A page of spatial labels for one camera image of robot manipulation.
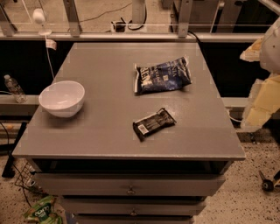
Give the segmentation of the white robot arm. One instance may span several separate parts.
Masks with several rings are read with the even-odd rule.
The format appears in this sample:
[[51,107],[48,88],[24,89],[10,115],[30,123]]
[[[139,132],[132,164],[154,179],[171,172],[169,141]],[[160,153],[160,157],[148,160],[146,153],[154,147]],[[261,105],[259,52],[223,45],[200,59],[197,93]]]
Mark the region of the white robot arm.
[[255,80],[242,114],[241,130],[255,132],[280,109],[280,18],[242,52],[240,59],[259,61],[260,67],[269,72],[267,79]]

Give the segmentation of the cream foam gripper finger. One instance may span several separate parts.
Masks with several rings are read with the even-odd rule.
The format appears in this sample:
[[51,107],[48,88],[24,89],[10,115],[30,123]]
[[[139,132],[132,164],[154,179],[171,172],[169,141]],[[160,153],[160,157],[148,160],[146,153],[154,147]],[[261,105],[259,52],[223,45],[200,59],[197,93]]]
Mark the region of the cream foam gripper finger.
[[257,39],[251,46],[241,53],[240,59],[247,62],[259,61],[262,42],[263,38]]
[[242,130],[259,130],[280,109],[280,75],[256,79],[241,120]]

